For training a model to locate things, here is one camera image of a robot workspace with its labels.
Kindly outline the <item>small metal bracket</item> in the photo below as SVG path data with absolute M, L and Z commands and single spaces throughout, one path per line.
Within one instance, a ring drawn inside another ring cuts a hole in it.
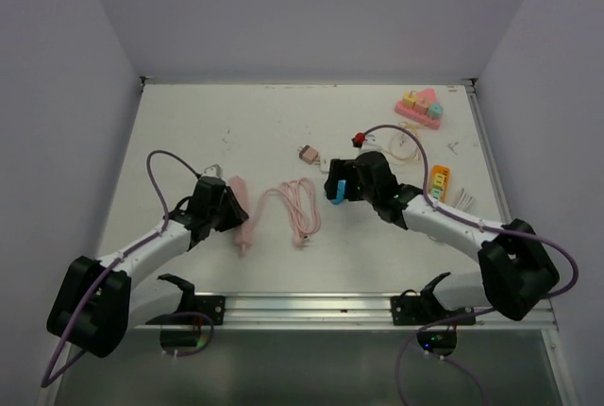
M 451 151 L 453 154 L 455 154 L 455 155 L 457 155 L 457 154 L 458 154 L 458 147 L 459 147 L 459 143 L 458 143 L 458 142 L 449 143 L 449 144 L 447 145 L 447 147 L 449 148 L 449 150 L 450 150 L 450 151 Z

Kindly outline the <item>teal round plug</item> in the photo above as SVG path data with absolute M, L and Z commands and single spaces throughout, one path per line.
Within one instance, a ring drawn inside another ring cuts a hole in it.
M 443 108 L 438 103 L 431 103 L 427 109 L 427 117 L 431 120 L 441 120 L 443 117 Z

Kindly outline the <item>orange USB charger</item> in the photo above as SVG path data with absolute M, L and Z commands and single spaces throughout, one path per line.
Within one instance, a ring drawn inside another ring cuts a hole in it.
M 440 202 L 445 203 L 451 170 L 448 167 L 436 164 L 431 168 L 428 180 L 428 195 Z

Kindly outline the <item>yellow cube plug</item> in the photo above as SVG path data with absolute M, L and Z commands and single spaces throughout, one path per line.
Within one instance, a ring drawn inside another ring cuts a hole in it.
M 417 94 L 415 91 L 406 92 L 401 100 L 403 106 L 408 109 L 413 109 L 417 102 Z

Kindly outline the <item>brown USB charger plug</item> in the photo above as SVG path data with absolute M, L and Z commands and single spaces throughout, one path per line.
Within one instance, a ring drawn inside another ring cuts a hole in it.
M 306 144 L 298 148 L 298 158 L 306 164 L 313 165 L 320 162 L 320 153 Z

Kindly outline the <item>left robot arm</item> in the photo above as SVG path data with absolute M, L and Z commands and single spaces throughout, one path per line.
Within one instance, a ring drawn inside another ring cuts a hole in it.
M 247 218 L 227 183 L 199 178 L 192 195 L 166 211 L 142 238 L 110 255 L 73 261 L 48 315 L 47 330 L 104 358 L 136 326 L 196 322 L 200 310 L 193 284 L 158 271 L 212 232 L 234 229 Z

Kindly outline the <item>pink triangular plug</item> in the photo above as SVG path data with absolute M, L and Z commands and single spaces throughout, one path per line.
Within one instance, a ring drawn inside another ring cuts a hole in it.
M 436 92 L 432 88 L 424 89 L 423 91 L 418 92 L 417 96 L 429 104 L 438 103 Z

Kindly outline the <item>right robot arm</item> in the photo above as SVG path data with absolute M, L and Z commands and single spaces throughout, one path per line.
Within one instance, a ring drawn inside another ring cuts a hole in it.
M 529 224 L 484 222 L 427 199 L 422 189 L 398 182 L 377 151 L 331 160 L 324 189 L 329 200 L 365 201 L 383 221 L 433 237 L 478 265 L 473 273 L 444 272 L 412 297 L 428 322 L 442 323 L 468 308 L 492 308 L 520 321 L 560 280 Z

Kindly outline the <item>white plug adapter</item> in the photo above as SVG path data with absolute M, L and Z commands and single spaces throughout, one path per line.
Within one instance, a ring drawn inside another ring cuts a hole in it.
M 330 169 L 332 158 L 329 156 L 321 157 L 319 160 L 319 170 L 322 174 L 327 174 Z

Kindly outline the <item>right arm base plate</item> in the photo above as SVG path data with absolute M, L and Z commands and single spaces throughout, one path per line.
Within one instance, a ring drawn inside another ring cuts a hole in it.
M 390 297 L 390 310 L 395 326 L 425 326 L 446 318 L 456 317 L 456 324 L 472 326 L 475 317 L 463 317 L 465 309 L 446 310 L 432 293 L 406 290 Z

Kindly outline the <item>aluminium front rail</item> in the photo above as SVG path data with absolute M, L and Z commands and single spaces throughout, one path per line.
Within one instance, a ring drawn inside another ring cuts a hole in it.
M 126 308 L 126 327 L 187 323 L 187 318 L 166 316 L 178 308 L 185 294 L 174 286 L 165 291 L 138 291 Z M 395 327 L 390 310 L 393 293 L 372 294 L 232 294 L 226 297 L 223 327 L 231 330 L 389 330 Z M 476 324 L 458 327 L 486 330 L 554 330 L 555 315 L 549 302 L 539 303 L 521 321 L 497 312 L 481 313 Z

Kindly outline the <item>blue plug adapter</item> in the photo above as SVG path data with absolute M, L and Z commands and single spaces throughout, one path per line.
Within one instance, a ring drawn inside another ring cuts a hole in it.
M 340 179 L 337 182 L 336 194 L 329 201 L 332 204 L 334 204 L 334 205 L 339 205 L 342 202 L 344 202 L 344 200 L 345 200 L 345 188 L 346 188 L 346 181 L 344 179 Z

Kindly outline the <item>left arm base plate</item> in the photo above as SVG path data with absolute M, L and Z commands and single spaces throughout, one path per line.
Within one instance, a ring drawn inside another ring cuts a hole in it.
M 181 298 L 176 311 L 203 313 L 215 326 L 222 326 L 226 310 L 226 297 L 221 295 L 189 295 Z

